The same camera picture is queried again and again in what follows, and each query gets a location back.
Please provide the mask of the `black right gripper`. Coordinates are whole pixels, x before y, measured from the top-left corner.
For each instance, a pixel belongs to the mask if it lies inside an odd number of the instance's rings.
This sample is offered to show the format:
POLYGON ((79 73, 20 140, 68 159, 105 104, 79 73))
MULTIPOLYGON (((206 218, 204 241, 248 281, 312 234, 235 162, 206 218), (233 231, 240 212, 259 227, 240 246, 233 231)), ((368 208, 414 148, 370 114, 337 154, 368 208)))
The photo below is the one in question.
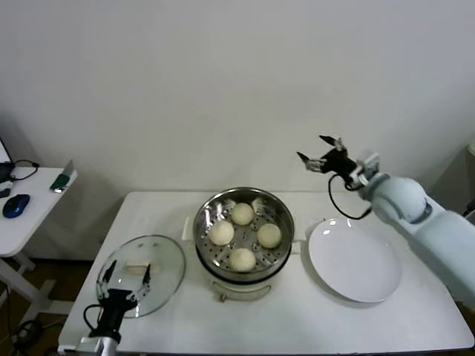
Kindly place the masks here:
POLYGON ((297 151, 297 155, 308 171, 320 171, 323 174, 334 172, 341 177, 348 177, 354 172, 357 164, 349 158, 341 137, 320 135, 319 138, 332 147, 332 150, 323 155, 321 159, 311 159, 297 151))

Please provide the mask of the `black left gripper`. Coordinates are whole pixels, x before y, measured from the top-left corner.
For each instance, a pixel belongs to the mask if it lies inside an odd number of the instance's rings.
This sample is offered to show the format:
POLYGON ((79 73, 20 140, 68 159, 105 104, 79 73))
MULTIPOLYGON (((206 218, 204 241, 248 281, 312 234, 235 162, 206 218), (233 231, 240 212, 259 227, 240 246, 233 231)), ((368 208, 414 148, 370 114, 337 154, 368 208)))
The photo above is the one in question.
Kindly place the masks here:
POLYGON ((126 312, 137 306, 137 301, 145 298, 151 290, 151 264, 132 264, 125 267, 130 275, 138 276, 143 273, 142 284, 134 292, 126 289, 108 289, 108 283, 114 273, 116 260, 106 268, 102 277, 96 282, 96 295, 101 299, 102 314, 97 327, 94 329, 95 336, 120 336, 119 329, 126 312))

